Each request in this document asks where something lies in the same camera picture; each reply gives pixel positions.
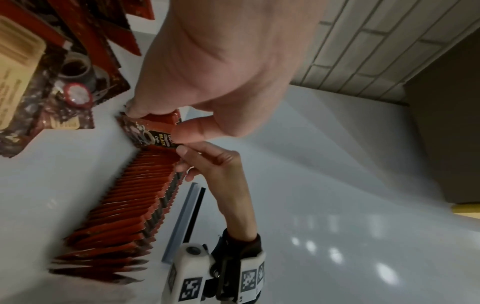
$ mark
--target tiled ceiling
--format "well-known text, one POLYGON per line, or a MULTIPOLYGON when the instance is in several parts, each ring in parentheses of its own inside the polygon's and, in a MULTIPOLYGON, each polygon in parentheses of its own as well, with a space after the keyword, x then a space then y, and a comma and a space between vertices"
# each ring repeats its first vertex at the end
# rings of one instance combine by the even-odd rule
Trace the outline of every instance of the tiled ceiling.
POLYGON ((403 83, 480 27, 480 0, 330 0, 292 84, 406 103, 403 83))

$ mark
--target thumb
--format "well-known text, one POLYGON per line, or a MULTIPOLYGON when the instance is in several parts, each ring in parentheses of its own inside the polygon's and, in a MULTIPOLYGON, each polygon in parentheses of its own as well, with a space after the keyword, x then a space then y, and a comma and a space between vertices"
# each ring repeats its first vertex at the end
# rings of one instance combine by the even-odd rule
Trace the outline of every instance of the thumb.
POLYGON ((142 105, 142 103, 136 101, 135 98, 130 99, 126 103, 125 113, 131 118, 142 118, 150 114, 150 112, 142 105))
POLYGON ((214 116, 189 119, 173 129, 171 139, 176 143, 194 143, 227 135, 214 116))
POLYGON ((182 157, 190 166, 197 168, 203 175, 205 175, 213 166, 213 164, 204 158, 197 151, 181 145, 176 149, 176 152, 182 157))

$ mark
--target hand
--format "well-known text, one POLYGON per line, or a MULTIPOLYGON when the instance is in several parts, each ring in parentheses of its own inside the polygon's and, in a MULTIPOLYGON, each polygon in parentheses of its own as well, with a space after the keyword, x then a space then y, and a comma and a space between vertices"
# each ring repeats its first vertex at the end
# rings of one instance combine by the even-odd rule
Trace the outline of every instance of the hand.
POLYGON ((327 0, 172 0, 150 47, 127 114, 167 114, 191 105, 177 143, 244 136, 283 97, 327 0))
POLYGON ((177 166, 177 172, 189 170, 186 181, 200 174, 205 177, 225 216, 230 236, 242 241, 255 240, 257 222, 240 154, 208 142, 179 146, 177 153, 184 160, 177 166))

